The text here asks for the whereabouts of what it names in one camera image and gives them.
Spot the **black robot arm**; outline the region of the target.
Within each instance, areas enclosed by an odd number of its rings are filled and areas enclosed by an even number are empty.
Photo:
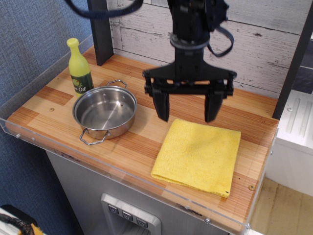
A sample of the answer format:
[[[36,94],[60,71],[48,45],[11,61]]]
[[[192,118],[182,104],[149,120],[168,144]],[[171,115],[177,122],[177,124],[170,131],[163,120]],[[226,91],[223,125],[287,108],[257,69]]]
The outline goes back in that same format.
[[[157,115],[169,118],[170,94],[205,96],[204,119],[213,121],[229,95],[233,94],[234,71],[209,65],[203,59],[204,48],[211,49],[210,33],[214,30],[231,42],[233,36],[220,24],[227,20],[228,4],[223,0],[170,0],[173,20],[170,43],[175,48],[175,60],[164,67],[143,72],[145,93],[153,98]]]

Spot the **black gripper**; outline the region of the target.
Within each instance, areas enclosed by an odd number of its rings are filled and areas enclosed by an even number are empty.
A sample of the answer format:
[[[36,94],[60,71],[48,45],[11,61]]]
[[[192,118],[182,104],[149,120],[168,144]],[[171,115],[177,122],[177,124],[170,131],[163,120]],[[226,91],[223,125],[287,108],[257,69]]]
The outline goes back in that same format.
[[[175,49],[175,60],[169,65],[143,72],[145,93],[153,97],[157,115],[169,119],[169,94],[203,94],[205,122],[213,121],[223,98],[233,95],[236,72],[206,63],[203,49]]]

